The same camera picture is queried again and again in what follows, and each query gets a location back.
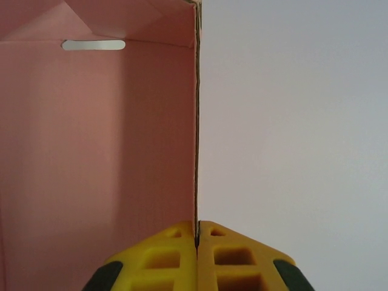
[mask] pink inner wall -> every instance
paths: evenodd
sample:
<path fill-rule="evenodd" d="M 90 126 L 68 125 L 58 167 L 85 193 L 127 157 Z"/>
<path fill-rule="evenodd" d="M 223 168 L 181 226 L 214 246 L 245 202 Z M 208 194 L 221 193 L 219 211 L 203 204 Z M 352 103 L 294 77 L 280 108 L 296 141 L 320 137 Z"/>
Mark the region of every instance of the pink inner wall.
<path fill-rule="evenodd" d="M 193 219 L 194 48 L 66 52 L 55 39 L 94 37 L 49 2 L 0 41 L 0 290 L 79 291 L 112 253 Z M 182 3 L 159 7 L 165 27 L 190 16 L 162 41 L 191 46 Z"/>

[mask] cardboard box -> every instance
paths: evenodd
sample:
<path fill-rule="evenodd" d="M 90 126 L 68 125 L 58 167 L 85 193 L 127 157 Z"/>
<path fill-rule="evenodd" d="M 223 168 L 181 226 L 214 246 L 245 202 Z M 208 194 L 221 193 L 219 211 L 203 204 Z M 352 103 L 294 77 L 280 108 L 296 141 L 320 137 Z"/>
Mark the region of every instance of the cardboard box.
<path fill-rule="evenodd" d="M 195 222 L 200 8 L 0 1 L 0 290 L 79 291 L 109 255 Z"/>

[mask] cardboard edge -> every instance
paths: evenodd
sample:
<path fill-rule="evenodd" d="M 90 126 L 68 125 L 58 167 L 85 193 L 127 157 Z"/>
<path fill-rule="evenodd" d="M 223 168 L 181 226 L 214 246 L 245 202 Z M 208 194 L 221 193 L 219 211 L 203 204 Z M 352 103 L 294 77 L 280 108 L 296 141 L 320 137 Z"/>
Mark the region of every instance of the cardboard edge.
<path fill-rule="evenodd" d="M 195 174 L 194 174 L 194 239 L 195 246 L 199 242 L 199 220 L 198 220 L 198 164 L 199 164 L 199 86 L 200 67 L 199 67 L 199 53 L 201 46 L 201 29 L 202 29 L 202 0 L 183 0 L 195 5 Z"/>

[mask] box flap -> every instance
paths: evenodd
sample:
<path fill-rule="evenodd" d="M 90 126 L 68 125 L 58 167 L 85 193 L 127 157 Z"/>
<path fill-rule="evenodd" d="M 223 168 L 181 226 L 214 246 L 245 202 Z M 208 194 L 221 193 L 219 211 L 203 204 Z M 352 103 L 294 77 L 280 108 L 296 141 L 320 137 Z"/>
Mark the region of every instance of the box flap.
<path fill-rule="evenodd" d="M 48 9 L 29 24 L 12 31 L 3 41 L 97 39 L 91 29 L 63 2 Z"/>
<path fill-rule="evenodd" d="M 39 0 L 33 5 L 26 0 L 2 1 L 0 39 L 90 39 L 93 32 L 106 38 L 193 47 L 195 7 L 195 1 L 184 0 Z M 64 23 L 65 19 L 74 21 Z"/>

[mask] square hole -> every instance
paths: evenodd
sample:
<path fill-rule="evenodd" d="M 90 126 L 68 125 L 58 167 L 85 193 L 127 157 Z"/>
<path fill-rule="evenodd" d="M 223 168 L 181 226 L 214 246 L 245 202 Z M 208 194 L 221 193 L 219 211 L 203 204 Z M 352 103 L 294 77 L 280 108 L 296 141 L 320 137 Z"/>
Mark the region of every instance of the square hole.
<path fill-rule="evenodd" d="M 211 236 L 225 236 L 225 233 L 223 233 L 222 231 L 220 231 L 218 229 L 212 229 L 212 231 L 210 232 L 210 235 Z"/>
<path fill-rule="evenodd" d="M 182 232 L 179 229 L 174 229 L 166 233 L 169 238 L 181 238 Z"/>
<path fill-rule="evenodd" d="M 152 282 L 151 280 L 145 282 L 135 282 L 132 284 L 131 291 L 173 291 L 174 281 L 160 281 Z"/>
<path fill-rule="evenodd" d="M 179 268 L 181 254 L 177 250 L 153 249 L 145 255 L 145 269 Z"/>
<path fill-rule="evenodd" d="M 216 265 L 255 265 L 252 252 L 245 247 L 219 247 L 214 250 Z"/>
<path fill-rule="evenodd" d="M 229 275 L 217 277 L 218 291 L 266 291 L 261 276 Z"/>

